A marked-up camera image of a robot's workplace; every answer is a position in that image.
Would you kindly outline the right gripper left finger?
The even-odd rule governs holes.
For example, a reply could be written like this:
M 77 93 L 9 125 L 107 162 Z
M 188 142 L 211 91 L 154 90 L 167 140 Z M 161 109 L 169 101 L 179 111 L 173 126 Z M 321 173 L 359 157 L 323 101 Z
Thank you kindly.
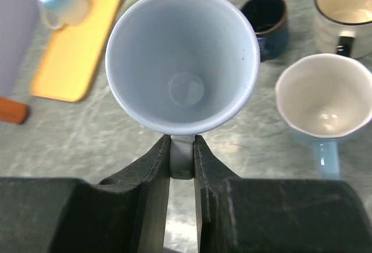
M 77 178 L 1 178 L 2 252 L 162 252 L 170 137 L 91 184 Z

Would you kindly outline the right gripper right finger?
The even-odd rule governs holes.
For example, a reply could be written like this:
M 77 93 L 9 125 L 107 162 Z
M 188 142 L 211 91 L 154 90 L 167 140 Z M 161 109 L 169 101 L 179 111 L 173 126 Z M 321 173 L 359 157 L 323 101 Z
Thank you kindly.
M 344 181 L 243 179 L 194 142 L 199 252 L 370 252 L 371 222 Z

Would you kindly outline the light blue faceted mug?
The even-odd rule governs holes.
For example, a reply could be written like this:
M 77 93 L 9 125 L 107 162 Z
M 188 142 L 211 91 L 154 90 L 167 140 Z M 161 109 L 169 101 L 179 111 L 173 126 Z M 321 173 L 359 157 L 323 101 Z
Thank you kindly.
M 346 56 L 309 55 L 281 73 L 275 97 L 292 138 L 312 149 L 320 177 L 340 179 L 339 143 L 371 121 L 371 72 Z

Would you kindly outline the small grey speckled mug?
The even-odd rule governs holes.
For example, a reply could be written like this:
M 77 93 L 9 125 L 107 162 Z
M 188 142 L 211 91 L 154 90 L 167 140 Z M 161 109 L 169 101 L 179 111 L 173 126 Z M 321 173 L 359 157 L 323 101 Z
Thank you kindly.
M 255 32 L 227 0 L 140 0 L 115 24 L 105 55 L 117 103 L 167 134 L 170 175 L 194 176 L 194 141 L 247 103 L 260 66 Z

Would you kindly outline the dark blue mug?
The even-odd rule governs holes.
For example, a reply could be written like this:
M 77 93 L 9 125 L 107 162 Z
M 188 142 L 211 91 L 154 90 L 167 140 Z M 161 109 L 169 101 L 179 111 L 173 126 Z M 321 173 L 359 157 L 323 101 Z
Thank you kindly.
M 241 8 L 256 34 L 262 62 L 279 57 L 289 40 L 288 8 L 284 0 L 248 0 Z

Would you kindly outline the white blue mug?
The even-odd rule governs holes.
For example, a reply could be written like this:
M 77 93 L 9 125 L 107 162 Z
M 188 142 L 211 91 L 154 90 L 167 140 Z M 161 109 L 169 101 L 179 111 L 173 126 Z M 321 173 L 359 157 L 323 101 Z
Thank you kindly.
M 89 14 L 89 0 L 37 0 L 41 18 L 53 30 L 76 26 Z

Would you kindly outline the cream beige mug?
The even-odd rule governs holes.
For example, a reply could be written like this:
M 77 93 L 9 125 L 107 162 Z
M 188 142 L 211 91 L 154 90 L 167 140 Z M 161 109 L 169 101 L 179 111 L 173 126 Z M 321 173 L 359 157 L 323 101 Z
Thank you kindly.
M 314 0 L 314 40 L 322 53 L 336 53 L 341 37 L 352 39 L 351 58 L 371 53 L 371 0 Z

